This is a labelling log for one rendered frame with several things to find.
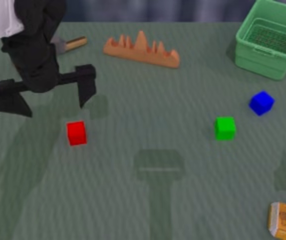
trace orange wooden block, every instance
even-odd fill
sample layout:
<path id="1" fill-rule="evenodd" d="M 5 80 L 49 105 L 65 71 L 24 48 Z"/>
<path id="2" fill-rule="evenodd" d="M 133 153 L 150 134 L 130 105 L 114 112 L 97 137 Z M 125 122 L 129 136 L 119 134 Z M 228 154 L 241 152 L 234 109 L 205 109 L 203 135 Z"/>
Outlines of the orange wooden block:
<path id="1" fill-rule="evenodd" d="M 143 63 L 159 65 L 168 68 L 178 68 L 180 58 L 173 49 L 165 51 L 164 44 L 153 41 L 152 47 L 148 46 L 146 36 L 143 31 L 139 31 L 135 44 L 131 42 L 129 36 L 120 36 L 119 42 L 110 38 L 104 46 L 103 52 L 113 57 L 125 58 L 128 60 L 140 61 Z"/>

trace green basket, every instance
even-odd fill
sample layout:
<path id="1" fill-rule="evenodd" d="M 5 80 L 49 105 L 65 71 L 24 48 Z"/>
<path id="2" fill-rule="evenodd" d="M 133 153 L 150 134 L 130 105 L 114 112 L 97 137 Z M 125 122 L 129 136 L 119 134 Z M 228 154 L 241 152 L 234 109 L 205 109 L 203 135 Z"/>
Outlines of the green basket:
<path id="1" fill-rule="evenodd" d="M 237 66 L 274 80 L 286 75 L 286 4 L 257 0 L 236 34 Z"/>

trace toy block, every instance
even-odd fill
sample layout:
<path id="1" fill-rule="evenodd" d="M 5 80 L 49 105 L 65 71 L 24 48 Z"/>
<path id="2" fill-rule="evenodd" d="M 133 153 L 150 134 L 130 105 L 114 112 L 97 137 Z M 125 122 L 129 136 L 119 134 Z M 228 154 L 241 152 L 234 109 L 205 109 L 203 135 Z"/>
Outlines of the toy block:
<path id="1" fill-rule="evenodd" d="M 249 107 L 258 115 L 261 116 L 269 112 L 275 100 L 265 91 L 261 91 L 254 95 L 249 103 Z"/>
<path id="2" fill-rule="evenodd" d="M 215 121 L 216 140 L 232 140 L 236 134 L 235 120 L 231 116 L 220 116 Z"/>
<path id="3" fill-rule="evenodd" d="M 69 122 L 66 126 L 67 138 L 71 146 L 87 143 L 85 124 L 83 121 Z"/>
<path id="4" fill-rule="evenodd" d="M 110 38 L 103 49 L 103 52 L 113 57 L 125 58 L 133 61 L 159 65 L 168 68 L 178 68 L 180 57 L 176 50 L 166 51 L 164 44 L 153 41 L 150 48 L 143 31 L 139 31 L 135 44 L 131 42 L 129 36 L 120 36 L 119 41 Z"/>

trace green floor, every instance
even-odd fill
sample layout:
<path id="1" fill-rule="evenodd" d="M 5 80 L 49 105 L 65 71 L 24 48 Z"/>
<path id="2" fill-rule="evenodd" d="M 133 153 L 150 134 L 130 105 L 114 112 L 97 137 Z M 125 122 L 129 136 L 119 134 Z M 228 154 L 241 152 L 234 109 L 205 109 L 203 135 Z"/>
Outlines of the green floor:
<path id="1" fill-rule="evenodd" d="M 76 86 L 60 86 L 24 94 L 32 119 L 0 113 L 0 240 L 272 240 L 269 204 L 286 202 L 286 79 L 233 64 L 239 26 L 62 25 L 89 44 L 60 56 L 61 71 L 93 64 L 98 95 L 80 110 Z M 139 30 L 175 48 L 180 69 L 102 54 Z M 11 77 L 0 52 L 0 80 Z M 257 117 L 248 101 L 261 90 L 276 103 Z M 234 141 L 215 141 L 218 116 L 235 118 Z M 65 124 L 78 120 L 88 144 L 73 148 Z"/>

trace orange box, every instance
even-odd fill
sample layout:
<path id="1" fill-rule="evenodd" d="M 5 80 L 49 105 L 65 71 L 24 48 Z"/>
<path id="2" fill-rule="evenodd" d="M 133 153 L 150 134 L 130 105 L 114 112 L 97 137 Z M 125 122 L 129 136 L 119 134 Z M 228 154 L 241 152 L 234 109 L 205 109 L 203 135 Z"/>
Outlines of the orange box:
<path id="1" fill-rule="evenodd" d="M 286 240 L 286 204 L 274 202 L 269 211 L 268 229 L 277 239 Z"/>

